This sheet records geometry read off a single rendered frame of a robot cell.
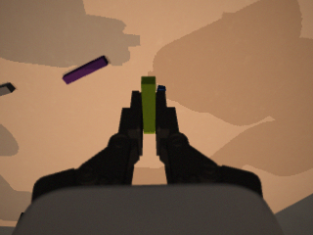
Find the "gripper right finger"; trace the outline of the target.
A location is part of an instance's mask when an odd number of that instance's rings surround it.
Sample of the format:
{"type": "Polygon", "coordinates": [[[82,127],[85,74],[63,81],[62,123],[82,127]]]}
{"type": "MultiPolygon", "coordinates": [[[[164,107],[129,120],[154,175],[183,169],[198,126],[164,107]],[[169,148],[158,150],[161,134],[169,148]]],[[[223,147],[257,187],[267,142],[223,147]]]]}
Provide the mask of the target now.
{"type": "Polygon", "coordinates": [[[156,155],[164,163],[167,184],[235,184],[263,198],[261,181],[255,173],[218,165],[190,145],[187,136],[179,132],[175,107],[167,107],[165,90],[156,92],[156,155]]]}

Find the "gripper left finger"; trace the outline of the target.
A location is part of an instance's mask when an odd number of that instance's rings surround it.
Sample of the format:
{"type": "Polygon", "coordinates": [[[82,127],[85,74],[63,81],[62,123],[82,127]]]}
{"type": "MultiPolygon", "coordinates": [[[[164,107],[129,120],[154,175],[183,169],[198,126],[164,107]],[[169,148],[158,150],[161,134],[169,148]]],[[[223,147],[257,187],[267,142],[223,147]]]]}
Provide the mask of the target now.
{"type": "Polygon", "coordinates": [[[108,146],[79,168],[40,177],[33,185],[31,202],[60,188],[132,184],[134,164],[143,156],[143,128],[142,94],[133,90],[130,108],[122,108],[118,133],[108,146]]]}

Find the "small blue block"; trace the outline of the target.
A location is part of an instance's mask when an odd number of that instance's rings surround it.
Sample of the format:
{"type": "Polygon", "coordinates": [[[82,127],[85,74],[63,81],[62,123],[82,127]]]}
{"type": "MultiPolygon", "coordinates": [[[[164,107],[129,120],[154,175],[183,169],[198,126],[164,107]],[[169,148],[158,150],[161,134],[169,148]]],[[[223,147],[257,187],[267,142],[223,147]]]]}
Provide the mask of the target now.
{"type": "Polygon", "coordinates": [[[157,91],[156,92],[158,92],[159,90],[165,90],[166,91],[166,88],[165,88],[165,86],[159,85],[157,87],[157,91]]]}

